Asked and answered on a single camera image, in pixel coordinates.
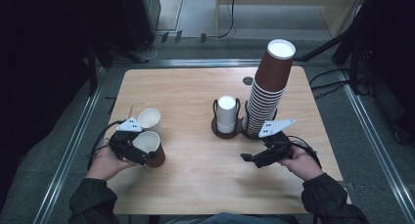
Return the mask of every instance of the wooden table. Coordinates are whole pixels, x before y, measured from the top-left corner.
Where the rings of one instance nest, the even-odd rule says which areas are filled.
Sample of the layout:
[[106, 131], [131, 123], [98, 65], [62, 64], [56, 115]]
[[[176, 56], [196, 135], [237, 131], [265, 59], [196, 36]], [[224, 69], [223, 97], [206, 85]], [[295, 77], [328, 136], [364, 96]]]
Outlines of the wooden table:
[[[304, 213], [302, 181], [274, 163], [261, 169], [240, 154], [265, 150], [262, 141], [242, 134], [216, 137], [210, 127], [212, 103], [232, 95], [244, 103], [256, 67], [170, 68], [129, 70], [123, 79], [111, 121], [147, 108], [161, 111], [161, 168], [137, 166], [109, 181], [118, 195], [117, 214]], [[239, 117], [245, 115], [241, 108]], [[284, 130], [301, 137], [318, 152], [324, 171], [338, 181], [338, 168], [320, 114], [301, 67], [293, 67], [276, 119], [295, 118]]]

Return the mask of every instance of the wire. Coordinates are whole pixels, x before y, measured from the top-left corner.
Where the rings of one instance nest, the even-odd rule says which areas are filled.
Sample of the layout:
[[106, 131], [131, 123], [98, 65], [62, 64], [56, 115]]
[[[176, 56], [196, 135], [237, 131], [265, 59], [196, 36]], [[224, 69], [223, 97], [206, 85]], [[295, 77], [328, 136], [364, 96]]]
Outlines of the wire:
[[306, 144], [306, 147], [301, 145], [301, 144], [294, 143], [294, 142], [291, 142], [291, 146], [294, 146], [294, 147], [301, 148], [301, 149], [305, 150], [305, 152], [308, 153], [315, 160], [315, 162], [318, 164], [318, 166], [320, 168], [322, 168], [321, 163], [320, 163], [320, 159], [317, 157], [317, 152], [314, 151], [303, 139], [301, 139], [299, 137], [296, 137], [296, 136], [287, 136], [287, 137], [288, 138], [295, 138], [295, 139], [298, 139], [298, 140], [301, 140], [302, 142], [304, 142]]
[[107, 130], [108, 130], [109, 128], [113, 127], [113, 125], [115, 125], [115, 124], [122, 124], [122, 123], [124, 123], [124, 122], [125, 122], [125, 120], [117, 120], [117, 121], [114, 121], [113, 123], [111, 123], [111, 124], [107, 125], [107, 126], [106, 126], [106, 127], [105, 127], [102, 131], [101, 131], [100, 135], [98, 136], [97, 140], [96, 140], [96, 141], [95, 141], [95, 143], [94, 143], [94, 146], [92, 147], [91, 154], [89, 154], [89, 160], [88, 160], [88, 163], [87, 163], [87, 169], [88, 169], [88, 170], [89, 170], [89, 168], [91, 168], [91, 165], [92, 165], [92, 160], [94, 159], [94, 155], [95, 155], [95, 153], [96, 153], [99, 149], [103, 148], [103, 147], [101, 147], [101, 148], [97, 149], [98, 144], [99, 144], [99, 143], [100, 143], [100, 141], [101, 141], [101, 138], [104, 136], [104, 134], [107, 132]]
[[110, 145], [106, 145], [106, 146], [102, 146], [102, 147], [99, 147], [99, 148], [97, 148], [97, 149], [95, 149], [95, 151], [94, 151], [94, 153], [93, 153], [93, 155], [95, 155], [98, 151], [100, 151], [101, 149], [103, 149], [103, 148], [106, 148], [106, 147], [109, 147]]
[[155, 45], [155, 42], [157, 41], [157, 40], [159, 40], [159, 39], [161, 39], [161, 37], [159, 36], [159, 37], [157, 37], [156, 39], [154, 39], [152, 42], [151, 42], [151, 44], [152, 44], [152, 46], [153, 46], [153, 49], [155, 50], [155, 54], [152, 56], [152, 57], [150, 57], [150, 58], [147, 58], [147, 57], [144, 57], [144, 56], [141, 56], [140, 55], [140, 53], [141, 52], [143, 52], [144, 50], [146, 50], [148, 47], [149, 47], [149, 44], [147, 44], [143, 49], [141, 49], [139, 52], [135, 52], [135, 56], [137, 56], [137, 57], [139, 57], [139, 58], [141, 58], [141, 59], [143, 59], [143, 60], [146, 60], [146, 61], [149, 61], [149, 60], [152, 60], [153, 58], [155, 58], [156, 57], [156, 55], [157, 55], [157, 47], [156, 47], [156, 45]]
[[317, 79], [318, 77], [320, 77], [320, 76], [323, 76], [323, 75], [325, 75], [325, 74], [328, 74], [328, 73], [331, 73], [331, 72], [334, 72], [334, 71], [338, 71], [338, 70], [349, 70], [349, 69], [347, 69], [347, 68], [340, 68], [340, 69], [331, 69], [331, 70], [328, 70], [328, 71], [324, 71], [324, 72], [322, 72], [322, 73], [320, 73], [320, 74], [317, 74], [316, 76], [314, 76], [309, 82], [308, 82], [308, 84], [309, 85], [311, 85], [311, 83], [315, 80], [315, 79]]
[[320, 94], [320, 95], [315, 96], [315, 97], [314, 97], [314, 99], [315, 99], [315, 100], [317, 100], [317, 99], [321, 99], [321, 98], [323, 98], [323, 97], [327, 96], [328, 94], [331, 94], [331, 93], [333, 93], [333, 92], [336, 92], [337, 90], [339, 90], [340, 88], [344, 87], [345, 85], [346, 85], [345, 83], [342, 83], [340, 86], [336, 87], [335, 89], [332, 89], [332, 90], [327, 91], [327, 92], [325, 92], [325, 93], [323, 93], [323, 94]]
[[343, 84], [343, 85], [349, 84], [349, 80], [341, 80], [341, 81], [336, 81], [336, 82], [329, 83], [329, 84], [314, 86], [314, 87], [311, 88], [311, 90], [326, 88], [326, 87], [330, 87], [330, 86], [337, 85], [337, 84]]
[[234, 19], [234, 8], [235, 8], [235, 0], [232, 0], [232, 10], [231, 10], [230, 13], [229, 13], [229, 5], [228, 5], [228, 13], [230, 14], [229, 16], [231, 17], [231, 26], [229, 27], [229, 30], [225, 34], [222, 34], [222, 35], [219, 35], [219, 36], [208, 36], [208, 37], [210, 37], [210, 38], [219, 38], [220, 39], [220, 38], [223, 38], [223, 37], [225, 37], [229, 34], [229, 32], [233, 28], [234, 21], [235, 21], [235, 19]]

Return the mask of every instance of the black jacket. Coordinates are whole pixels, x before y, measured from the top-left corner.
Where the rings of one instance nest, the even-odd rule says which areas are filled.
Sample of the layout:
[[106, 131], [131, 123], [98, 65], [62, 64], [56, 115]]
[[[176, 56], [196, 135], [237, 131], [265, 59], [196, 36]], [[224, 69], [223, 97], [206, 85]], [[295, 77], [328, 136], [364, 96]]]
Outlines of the black jacket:
[[[303, 186], [301, 199], [305, 210], [317, 215], [323, 224], [369, 223], [359, 208], [346, 203], [347, 192], [326, 173]], [[70, 198], [69, 223], [119, 223], [113, 214], [115, 202], [116, 194], [107, 182], [86, 178]]]

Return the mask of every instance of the white paper cup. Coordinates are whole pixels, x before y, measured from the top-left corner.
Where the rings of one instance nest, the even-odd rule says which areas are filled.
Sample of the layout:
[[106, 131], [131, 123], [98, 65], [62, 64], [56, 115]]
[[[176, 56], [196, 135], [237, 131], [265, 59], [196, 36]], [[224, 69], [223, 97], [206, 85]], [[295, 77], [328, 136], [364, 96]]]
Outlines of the white paper cup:
[[153, 131], [162, 134], [161, 113], [157, 109], [146, 109], [138, 115], [138, 124], [143, 131]]
[[237, 104], [234, 97], [225, 95], [219, 98], [216, 110], [217, 130], [219, 132], [230, 133], [235, 129], [236, 110]]
[[152, 168], [161, 167], [165, 162], [165, 153], [162, 149], [160, 137], [156, 132], [147, 131], [140, 133], [133, 141], [132, 145], [141, 151], [149, 154], [150, 152], [157, 153], [154, 158], [148, 158], [146, 164]]

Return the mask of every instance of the hand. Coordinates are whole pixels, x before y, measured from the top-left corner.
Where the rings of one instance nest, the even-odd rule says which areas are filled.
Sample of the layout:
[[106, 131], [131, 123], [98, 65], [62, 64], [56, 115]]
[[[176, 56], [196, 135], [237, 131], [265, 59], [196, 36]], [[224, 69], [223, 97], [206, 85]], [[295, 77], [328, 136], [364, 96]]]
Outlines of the hand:
[[137, 165], [129, 160], [122, 160], [116, 157], [110, 147], [101, 149], [91, 168], [86, 174], [86, 178], [95, 178], [108, 181], [116, 176], [122, 169]]
[[279, 161], [283, 166], [292, 171], [296, 176], [304, 181], [308, 181], [323, 174], [323, 170], [317, 162], [305, 150], [292, 147], [294, 150], [293, 158], [284, 158]]

